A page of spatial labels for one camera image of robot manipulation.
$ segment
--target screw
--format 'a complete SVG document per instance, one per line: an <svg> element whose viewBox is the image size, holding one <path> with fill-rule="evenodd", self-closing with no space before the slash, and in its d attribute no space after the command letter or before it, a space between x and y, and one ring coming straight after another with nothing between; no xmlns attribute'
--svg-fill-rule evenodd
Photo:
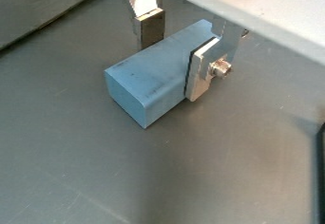
<svg viewBox="0 0 325 224"><path fill-rule="evenodd" d="M231 72L231 64L227 63L223 59L216 60L211 64L211 75L219 78L224 78Z"/></svg>

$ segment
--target blue foam block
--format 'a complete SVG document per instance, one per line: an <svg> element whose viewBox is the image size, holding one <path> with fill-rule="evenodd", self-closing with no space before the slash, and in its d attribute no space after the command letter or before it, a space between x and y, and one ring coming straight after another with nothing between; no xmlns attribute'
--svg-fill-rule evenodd
<svg viewBox="0 0 325 224"><path fill-rule="evenodd" d="M200 20L105 69L109 94L143 128L184 99L188 54L211 38Z"/></svg>

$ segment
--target metal clamp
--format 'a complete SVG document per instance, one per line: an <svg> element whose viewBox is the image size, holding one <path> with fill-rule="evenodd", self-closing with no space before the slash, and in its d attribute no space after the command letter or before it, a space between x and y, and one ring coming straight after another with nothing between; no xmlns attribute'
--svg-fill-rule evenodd
<svg viewBox="0 0 325 224"><path fill-rule="evenodd" d="M163 39L164 11L156 0L127 0L133 32L137 36L137 50L145 49Z"/></svg>
<svg viewBox="0 0 325 224"><path fill-rule="evenodd" d="M247 30L223 21L212 23L212 33L215 37L189 53L184 93L191 102L210 88L212 77L224 78L231 72L230 62Z"/></svg>

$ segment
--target gray tabletop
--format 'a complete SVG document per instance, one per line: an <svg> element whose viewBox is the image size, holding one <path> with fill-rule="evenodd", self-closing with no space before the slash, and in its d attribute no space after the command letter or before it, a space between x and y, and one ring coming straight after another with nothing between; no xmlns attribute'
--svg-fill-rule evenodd
<svg viewBox="0 0 325 224"><path fill-rule="evenodd" d="M212 15L161 0L165 35ZM325 67L250 34L234 73L143 130L103 70L136 52L89 0L0 54L0 223L315 223Z"/></svg>

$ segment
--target blue block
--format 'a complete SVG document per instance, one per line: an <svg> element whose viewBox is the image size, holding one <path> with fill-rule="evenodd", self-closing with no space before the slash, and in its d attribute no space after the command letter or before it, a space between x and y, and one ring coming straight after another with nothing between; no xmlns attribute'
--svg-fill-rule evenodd
<svg viewBox="0 0 325 224"><path fill-rule="evenodd" d="M184 99L189 52L212 37L200 20L105 69L109 94L143 128Z"/></svg>

